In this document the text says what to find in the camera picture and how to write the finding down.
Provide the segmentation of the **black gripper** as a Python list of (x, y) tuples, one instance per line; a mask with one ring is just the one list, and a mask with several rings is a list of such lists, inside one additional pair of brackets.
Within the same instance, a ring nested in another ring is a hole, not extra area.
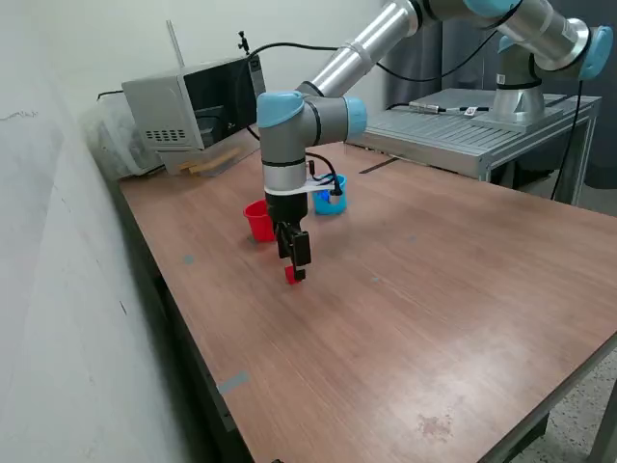
[(266, 193), (265, 200), (268, 215), (276, 226), (279, 258), (291, 261), (285, 268), (286, 279), (301, 282), (306, 277), (305, 266), (311, 263), (309, 234), (292, 231), (290, 225), (299, 227), (308, 215), (308, 194), (277, 196)]

